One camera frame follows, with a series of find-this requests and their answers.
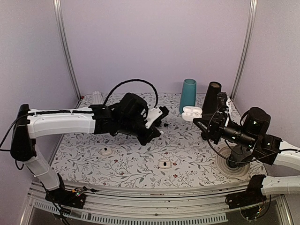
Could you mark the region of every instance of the table surface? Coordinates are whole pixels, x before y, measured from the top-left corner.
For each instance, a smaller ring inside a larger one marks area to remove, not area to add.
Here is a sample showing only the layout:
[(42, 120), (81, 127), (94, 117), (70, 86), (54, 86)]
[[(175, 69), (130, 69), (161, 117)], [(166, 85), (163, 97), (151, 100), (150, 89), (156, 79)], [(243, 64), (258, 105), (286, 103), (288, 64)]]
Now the table surface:
[[(123, 94), (113, 94), (108, 105), (118, 102)], [(154, 94), (139, 94), (151, 108)], [(92, 95), (86, 95), (80, 107), (89, 106)], [(204, 95), (197, 95), (196, 106), (201, 107)], [(158, 106), (166, 106), (170, 113), (159, 127), (164, 134), (141, 146), (134, 136), (118, 134), (65, 134), (55, 155), (52, 167), (64, 180), (128, 188), (183, 188), (214, 186), (242, 182), (223, 176), (215, 166), (215, 152), (201, 139), (201, 131), (179, 114), (180, 94), (159, 94)], [(233, 106), (231, 118), (240, 115)], [(103, 148), (112, 154), (104, 157)], [(172, 167), (161, 169), (159, 161), (169, 160)], [(250, 179), (255, 174), (266, 174), (262, 163), (250, 166)]]

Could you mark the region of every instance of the white wall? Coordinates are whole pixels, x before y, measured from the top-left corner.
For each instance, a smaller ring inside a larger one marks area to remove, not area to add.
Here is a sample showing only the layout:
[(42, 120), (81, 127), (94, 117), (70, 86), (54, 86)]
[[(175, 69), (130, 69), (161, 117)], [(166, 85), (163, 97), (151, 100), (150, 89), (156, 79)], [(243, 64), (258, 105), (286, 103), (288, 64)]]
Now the white wall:
[[(0, 53), (1, 139), (21, 104), (38, 109), (75, 106), (53, 1), (1, 0)], [(57, 137), (37, 141), (48, 158)], [(10, 148), (10, 137), (3, 147)], [(0, 152), (1, 225), (16, 225), (20, 220), (31, 179), (26, 169), (16, 169), (9, 153)]]
[(268, 133), (300, 146), (300, 1), (258, 1), (253, 36), (235, 100), (271, 116)]
[[(181, 92), (185, 78), (196, 79), (200, 93), (216, 80), (230, 92), (249, 5), (249, 0), (62, 1), (82, 93), (109, 92), (130, 78), (170, 93)], [(144, 84), (118, 91), (129, 90), (151, 91)]]

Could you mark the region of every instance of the dark cylinder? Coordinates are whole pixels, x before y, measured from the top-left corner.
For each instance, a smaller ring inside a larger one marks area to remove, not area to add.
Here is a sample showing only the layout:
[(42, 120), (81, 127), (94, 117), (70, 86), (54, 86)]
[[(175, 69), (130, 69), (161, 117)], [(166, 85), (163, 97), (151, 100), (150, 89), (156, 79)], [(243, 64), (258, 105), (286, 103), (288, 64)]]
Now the dark cylinder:
[(221, 92), (222, 85), (218, 82), (210, 82), (202, 107), (202, 114), (214, 113), (218, 109), (218, 93)]

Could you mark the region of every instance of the teal vase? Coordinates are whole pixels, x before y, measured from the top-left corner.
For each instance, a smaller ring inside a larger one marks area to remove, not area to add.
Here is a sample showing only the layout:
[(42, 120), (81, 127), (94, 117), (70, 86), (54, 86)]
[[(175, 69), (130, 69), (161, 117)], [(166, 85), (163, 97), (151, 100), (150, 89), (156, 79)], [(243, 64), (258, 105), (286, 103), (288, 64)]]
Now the teal vase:
[(183, 107), (195, 106), (197, 82), (194, 79), (185, 79), (182, 86), (179, 112), (183, 113)]

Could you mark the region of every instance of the metal corner post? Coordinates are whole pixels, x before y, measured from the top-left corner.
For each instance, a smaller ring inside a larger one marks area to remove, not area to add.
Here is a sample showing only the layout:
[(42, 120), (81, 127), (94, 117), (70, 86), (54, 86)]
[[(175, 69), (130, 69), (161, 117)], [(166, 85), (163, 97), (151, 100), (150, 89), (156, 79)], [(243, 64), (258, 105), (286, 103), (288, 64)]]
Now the metal corner post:
[(248, 53), (248, 49), (250, 46), (250, 40), (251, 40), (251, 36), (252, 36), (254, 22), (255, 22), (256, 6), (257, 6), (257, 0), (251, 0), (248, 24), (247, 24), (247, 30), (246, 30), (246, 37), (245, 37), (245, 41), (244, 41), (242, 55), (240, 58), (239, 68), (238, 68), (238, 71), (237, 71), (237, 74), (235, 77), (233, 88), (232, 88), (232, 91), (230, 94), (230, 98), (232, 99), (232, 101), (234, 101), (234, 99), (236, 98), (236, 95), (237, 95), (237, 92), (239, 89), (239, 85), (240, 85), (240, 81), (242, 78), (242, 74), (243, 74), (243, 70), (244, 70), (244, 66), (245, 66), (245, 62), (246, 62), (246, 58), (247, 58), (247, 53)]
[(53, 2), (54, 2), (54, 11), (55, 11), (55, 15), (56, 15), (57, 26), (58, 26), (58, 30), (60, 33), (61, 44), (62, 44), (62, 47), (64, 50), (71, 82), (72, 82), (77, 99), (80, 99), (81, 93), (79, 90), (78, 82), (77, 82), (77, 79), (75, 76), (75, 72), (74, 72), (74, 68), (73, 68), (73, 64), (72, 64), (72, 60), (71, 60), (70, 51), (68, 48), (65, 26), (64, 26), (64, 21), (62, 18), (62, 10), (61, 10), (60, 0), (53, 0)]

